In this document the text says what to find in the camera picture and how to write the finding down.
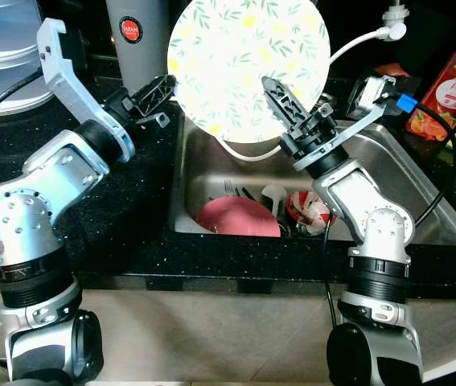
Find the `pink bowl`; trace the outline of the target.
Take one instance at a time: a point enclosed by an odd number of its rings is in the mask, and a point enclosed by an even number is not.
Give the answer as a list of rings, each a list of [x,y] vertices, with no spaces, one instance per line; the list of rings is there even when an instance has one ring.
[[[206,202],[195,221],[216,234],[235,236],[281,236],[269,209],[244,196],[220,196]]]

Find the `stainless steel sink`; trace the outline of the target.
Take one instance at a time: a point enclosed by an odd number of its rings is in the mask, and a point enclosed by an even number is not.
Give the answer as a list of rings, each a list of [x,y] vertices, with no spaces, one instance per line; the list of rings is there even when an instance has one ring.
[[[380,124],[368,125],[343,144],[350,157],[368,171],[390,201],[400,203],[412,217],[418,217],[438,190],[401,148],[400,141]],[[246,188],[254,198],[268,185],[289,192],[309,191],[312,179],[295,170],[294,160],[279,152],[260,162],[232,157],[217,140],[194,122],[179,118],[179,144],[174,155],[169,224],[173,231],[206,234],[195,221],[209,199],[235,194]],[[446,201],[419,225],[413,242],[420,245],[456,245],[456,211]]]

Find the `beige cabinet front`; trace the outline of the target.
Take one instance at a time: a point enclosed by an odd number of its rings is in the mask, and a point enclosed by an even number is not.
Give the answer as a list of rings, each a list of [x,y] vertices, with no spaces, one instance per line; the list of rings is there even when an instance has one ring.
[[[103,330],[99,381],[328,382],[320,283],[81,276]],[[427,379],[456,361],[456,299],[410,305]]]

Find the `red and white cup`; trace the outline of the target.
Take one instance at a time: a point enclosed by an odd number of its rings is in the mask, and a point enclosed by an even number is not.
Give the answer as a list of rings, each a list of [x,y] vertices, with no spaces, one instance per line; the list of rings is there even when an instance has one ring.
[[[331,221],[331,210],[314,191],[295,191],[287,196],[286,210],[302,235],[322,235]]]

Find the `grey cylinder with red label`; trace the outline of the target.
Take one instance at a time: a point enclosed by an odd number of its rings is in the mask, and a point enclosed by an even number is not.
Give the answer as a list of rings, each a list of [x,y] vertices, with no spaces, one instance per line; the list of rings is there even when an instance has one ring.
[[[136,93],[166,74],[168,0],[105,0],[122,84]]]

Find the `red peach soap bottle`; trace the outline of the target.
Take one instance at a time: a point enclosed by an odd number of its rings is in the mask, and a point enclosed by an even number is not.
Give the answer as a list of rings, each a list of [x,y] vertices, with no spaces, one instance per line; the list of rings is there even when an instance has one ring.
[[[447,124],[456,126],[456,52],[451,56],[446,66],[441,70],[429,91],[424,93],[420,103],[434,113],[440,115]],[[447,132],[443,125],[438,124],[429,115],[419,109],[405,124],[405,131],[431,141],[444,141]]]

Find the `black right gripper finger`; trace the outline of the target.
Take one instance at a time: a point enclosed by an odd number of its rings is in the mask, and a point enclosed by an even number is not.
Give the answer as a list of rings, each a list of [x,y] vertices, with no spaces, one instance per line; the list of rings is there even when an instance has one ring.
[[[286,132],[309,133],[308,124],[312,115],[293,92],[272,77],[262,77],[261,84],[272,114],[286,126]]]

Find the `clear box with red top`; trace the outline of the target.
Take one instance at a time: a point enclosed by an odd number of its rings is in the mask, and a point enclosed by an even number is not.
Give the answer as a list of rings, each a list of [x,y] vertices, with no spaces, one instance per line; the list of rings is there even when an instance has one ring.
[[[412,77],[401,67],[399,63],[382,64],[372,68],[372,75],[392,77],[396,82],[400,80],[411,80]]]

